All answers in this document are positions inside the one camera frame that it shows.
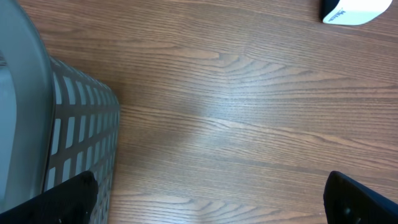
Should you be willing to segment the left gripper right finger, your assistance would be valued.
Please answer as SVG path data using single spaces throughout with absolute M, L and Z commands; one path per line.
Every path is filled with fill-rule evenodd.
M 397 204 L 338 171 L 323 193 L 328 224 L 397 224 Z

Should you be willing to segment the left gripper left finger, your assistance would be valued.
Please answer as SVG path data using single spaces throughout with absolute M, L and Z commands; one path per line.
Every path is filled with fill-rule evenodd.
M 1 214 L 1 224 L 88 224 L 96 205 L 98 183 L 84 171 Z

